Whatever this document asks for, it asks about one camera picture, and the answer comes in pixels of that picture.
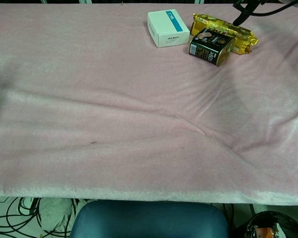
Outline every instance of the blue chair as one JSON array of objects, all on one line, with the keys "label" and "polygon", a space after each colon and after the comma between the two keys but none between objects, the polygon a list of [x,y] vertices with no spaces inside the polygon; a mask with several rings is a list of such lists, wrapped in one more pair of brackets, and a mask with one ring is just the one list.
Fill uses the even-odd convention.
[{"label": "blue chair", "polygon": [[228,238],[216,207],[185,202],[95,201],[85,205],[70,238]]}]

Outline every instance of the yellow snack bag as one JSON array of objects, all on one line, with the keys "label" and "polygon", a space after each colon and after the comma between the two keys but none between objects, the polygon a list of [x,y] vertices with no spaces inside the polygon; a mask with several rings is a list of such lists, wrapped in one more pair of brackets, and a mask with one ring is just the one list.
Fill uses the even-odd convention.
[{"label": "yellow snack bag", "polygon": [[234,37],[235,44],[232,48],[232,52],[243,55],[251,52],[251,46],[258,43],[258,39],[254,33],[246,28],[240,26],[234,26],[231,23],[220,20],[218,18],[206,15],[206,14],[193,14],[193,24],[191,27],[191,34],[195,36],[202,29],[208,28],[212,31],[216,31],[226,36]]}]

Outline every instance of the can label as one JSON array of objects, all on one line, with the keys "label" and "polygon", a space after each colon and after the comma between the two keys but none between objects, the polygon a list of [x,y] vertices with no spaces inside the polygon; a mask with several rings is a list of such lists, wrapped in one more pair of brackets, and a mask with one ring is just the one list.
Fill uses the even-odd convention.
[{"label": "can label", "polygon": [[229,54],[232,45],[232,37],[205,28],[192,39],[189,54],[219,65]]}]

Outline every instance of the white cardboard box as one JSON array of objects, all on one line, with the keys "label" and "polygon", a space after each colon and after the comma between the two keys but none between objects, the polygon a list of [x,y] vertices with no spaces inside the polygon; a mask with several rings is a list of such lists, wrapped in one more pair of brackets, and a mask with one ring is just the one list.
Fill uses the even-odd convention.
[{"label": "white cardboard box", "polygon": [[157,47],[189,42],[190,31],[175,9],[149,12],[148,29]]}]

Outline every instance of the pink blanket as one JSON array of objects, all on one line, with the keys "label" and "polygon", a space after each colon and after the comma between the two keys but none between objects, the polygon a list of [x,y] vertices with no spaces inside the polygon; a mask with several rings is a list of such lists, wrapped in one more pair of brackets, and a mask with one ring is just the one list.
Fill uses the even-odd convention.
[{"label": "pink blanket", "polygon": [[216,67],[154,45],[172,8],[239,15],[0,4],[0,195],[298,205],[298,9],[249,18],[259,44]]}]

